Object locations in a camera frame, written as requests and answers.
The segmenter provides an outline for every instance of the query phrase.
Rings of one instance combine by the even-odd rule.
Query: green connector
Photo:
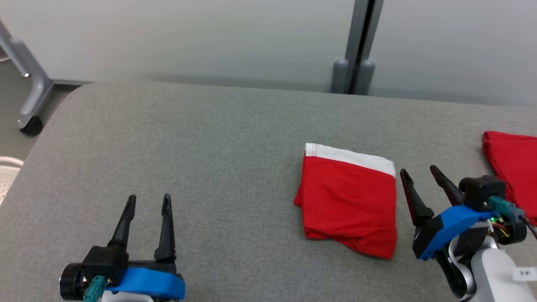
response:
[[[97,302],[106,289],[106,278],[104,276],[95,276],[91,281],[90,287],[84,295],[84,302]]]
[[[526,213],[520,208],[517,208],[514,203],[510,203],[507,200],[500,198],[498,196],[491,196],[488,200],[489,209],[494,212],[500,213],[503,216],[514,216],[518,217],[519,215],[525,216]]]

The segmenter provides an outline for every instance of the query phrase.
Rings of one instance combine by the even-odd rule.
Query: wire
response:
[[[499,223],[497,223],[497,222],[493,222],[493,223],[492,223],[492,226],[493,226],[493,227],[495,227],[495,226],[496,226],[496,227],[499,227],[499,228],[501,228],[501,229],[503,229],[504,231],[507,232],[507,229],[505,228],[505,226],[504,226],[504,225],[501,225],[501,224],[499,224]]]
[[[498,229],[505,235],[506,238],[509,238],[509,234],[507,234],[507,232],[505,231],[504,227],[499,227],[498,226]]]
[[[529,230],[532,232],[535,239],[537,239],[537,231],[533,228],[533,226],[529,223],[529,221],[526,219],[526,217],[520,215],[518,218],[522,219],[524,224],[528,226]]]

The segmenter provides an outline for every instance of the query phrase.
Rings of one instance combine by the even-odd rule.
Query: gray fabric surface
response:
[[[36,142],[0,207],[0,300],[59,300],[58,277],[105,245],[137,194],[130,258],[151,259],[173,201],[187,300],[455,301],[440,267],[416,260],[397,179],[392,261],[309,241],[293,205],[305,142],[406,168],[437,213],[429,165],[455,183],[491,170],[486,130],[537,135],[537,110],[170,83],[74,91]],[[536,265],[536,241],[507,247]]]

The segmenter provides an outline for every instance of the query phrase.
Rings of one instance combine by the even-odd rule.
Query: folded red cloth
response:
[[[483,152],[498,177],[507,183],[507,200],[537,225],[537,138],[486,131]]]
[[[310,239],[333,239],[359,253],[391,259],[395,167],[379,156],[306,144],[295,205]]]

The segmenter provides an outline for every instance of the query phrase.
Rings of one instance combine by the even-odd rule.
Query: white wall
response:
[[[537,1],[384,0],[370,95],[537,106]]]
[[[354,0],[0,0],[55,80],[328,91]]]

